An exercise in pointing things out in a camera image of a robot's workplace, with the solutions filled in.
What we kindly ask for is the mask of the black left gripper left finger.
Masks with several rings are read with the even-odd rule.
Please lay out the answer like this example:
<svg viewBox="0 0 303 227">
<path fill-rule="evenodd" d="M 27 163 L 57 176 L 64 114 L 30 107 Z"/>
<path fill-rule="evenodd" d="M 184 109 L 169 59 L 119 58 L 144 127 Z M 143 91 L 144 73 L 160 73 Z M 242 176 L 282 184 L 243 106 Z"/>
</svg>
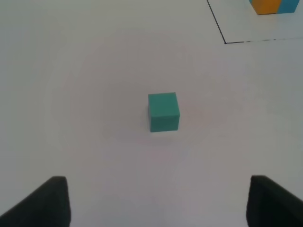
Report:
<svg viewBox="0 0 303 227">
<path fill-rule="evenodd" d="M 69 227 L 71 206 L 65 176 L 53 176 L 0 216 L 2 227 Z"/>
</svg>

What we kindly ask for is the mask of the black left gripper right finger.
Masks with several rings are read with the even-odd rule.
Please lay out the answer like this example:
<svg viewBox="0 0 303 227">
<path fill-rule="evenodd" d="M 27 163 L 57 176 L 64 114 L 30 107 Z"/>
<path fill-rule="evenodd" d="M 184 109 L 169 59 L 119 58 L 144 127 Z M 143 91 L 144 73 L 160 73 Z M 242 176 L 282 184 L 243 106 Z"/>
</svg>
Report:
<svg viewBox="0 0 303 227">
<path fill-rule="evenodd" d="M 246 208 L 249 227 L 301 227 L 303 201 L 264 175 L 253 175 Z"/>
</svg>

